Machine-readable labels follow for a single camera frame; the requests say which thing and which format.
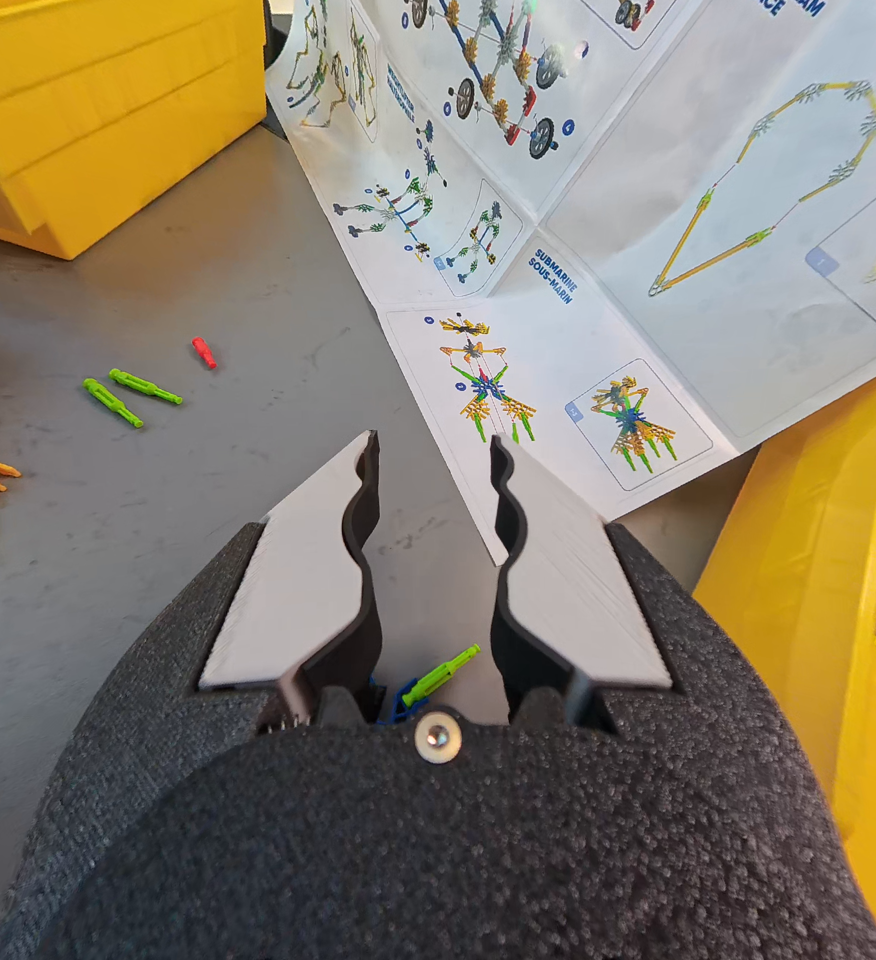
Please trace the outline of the assembled toy model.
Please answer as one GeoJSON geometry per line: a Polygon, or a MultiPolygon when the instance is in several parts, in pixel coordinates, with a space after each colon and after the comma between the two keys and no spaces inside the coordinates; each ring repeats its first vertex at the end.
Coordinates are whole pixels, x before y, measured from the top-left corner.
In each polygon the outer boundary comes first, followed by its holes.
{"type": "Polygon", "coordinates": [[[385,700],[374,722],[379,726],[395,726],[409,720],[429,704],[434,693],[480,653],[481,646],[473,644],[452,659],[436,665],[420,678],[411,678],[391,699],[385,700]]]}

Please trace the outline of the yellow storage bin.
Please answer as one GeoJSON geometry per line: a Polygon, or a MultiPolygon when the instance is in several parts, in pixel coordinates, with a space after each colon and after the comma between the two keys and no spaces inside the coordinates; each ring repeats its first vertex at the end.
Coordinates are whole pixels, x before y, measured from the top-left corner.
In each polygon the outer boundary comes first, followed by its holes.
{"type": "Polygon", "coordinates": [[[70,260],[265,115],[262,2],[0,2],[0,239],[70,260]]]}
{"type": "Polygon", "coordinates": [[[876,917],[876,379],[762,445],[694,595],[778,699],[876,917]]]}

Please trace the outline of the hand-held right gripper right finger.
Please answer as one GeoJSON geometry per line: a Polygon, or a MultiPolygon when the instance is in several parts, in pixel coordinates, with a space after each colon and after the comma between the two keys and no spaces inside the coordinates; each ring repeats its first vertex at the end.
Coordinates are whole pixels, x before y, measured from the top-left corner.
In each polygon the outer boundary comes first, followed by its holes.
{"type": "Polygon", "coordinates": [[[671,690],[597,510],[509,437],[493,437],[491,461],[494,530],[507,554],[491,645],[506,689],[671,690]]]}

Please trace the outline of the grey desk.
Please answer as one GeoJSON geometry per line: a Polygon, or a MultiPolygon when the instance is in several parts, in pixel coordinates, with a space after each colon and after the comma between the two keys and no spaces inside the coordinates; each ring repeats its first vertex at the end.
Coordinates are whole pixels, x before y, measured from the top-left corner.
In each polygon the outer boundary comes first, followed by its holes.
{"type": "Polygon", "coordinates": [[[74,261],[0,242],[0,462],[22,474],[0,492],[0,914],[44,784],[120,657],[366,429],[381,447],[375,677],[481,643],[442,699],[501,722],[496,568],[286,142],[254,127],[74,261]]]}

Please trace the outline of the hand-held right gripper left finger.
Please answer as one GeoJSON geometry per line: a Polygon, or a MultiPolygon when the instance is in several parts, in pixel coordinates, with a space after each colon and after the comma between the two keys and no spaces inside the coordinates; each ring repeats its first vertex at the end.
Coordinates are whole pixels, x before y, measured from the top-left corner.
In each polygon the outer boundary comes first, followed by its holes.
{"type": "Polygon", "coordinates": [[[363,689],[382,649],[363,547],[376,526],[379,442],[360,433],[266,515],[199,680],[203,690],[302,680],[363,689]]]}

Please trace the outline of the light green toy rod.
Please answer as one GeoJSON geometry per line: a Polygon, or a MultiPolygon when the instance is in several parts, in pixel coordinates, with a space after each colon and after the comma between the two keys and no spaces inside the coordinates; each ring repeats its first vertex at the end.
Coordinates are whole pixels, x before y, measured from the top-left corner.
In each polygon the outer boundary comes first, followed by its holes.
{"type": "Polygon", "coordinates": [[[180,405],[183,403],[183,398],[181,396],[172,393],[169,390],[164,390],[152,381],[146,380],[139,376],[137,377],[128,371],[112,368],[108,372],[108,377],[114,383],[126,389],[145,395],[146,397],[152,397],[154,399],[159,399],[163,402],[168,402],[174,405],[180,405]]]}
{"type": "Polygon", "coordinates": [[[122,420],[127,424],[131,425],[135,429],[140,429],[144,426],[143,421],[133,414],[126,404],[122,402],[116,395],[114,395],[107,387],[105,387],[97,379],[89,377],[84,378],[82,386],[88,394],[103,405],[109,412],[117,414],[122,420]]]}

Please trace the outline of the printed instruction sheet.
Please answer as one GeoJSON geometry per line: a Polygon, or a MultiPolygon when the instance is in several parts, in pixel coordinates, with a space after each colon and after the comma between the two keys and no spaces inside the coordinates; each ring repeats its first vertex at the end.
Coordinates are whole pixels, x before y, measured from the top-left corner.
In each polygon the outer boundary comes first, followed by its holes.
{"type": "Polygon", "coordinates": [[[267,93],[493,562],[876,377],[876,1],[295,2],[267,93]]]}

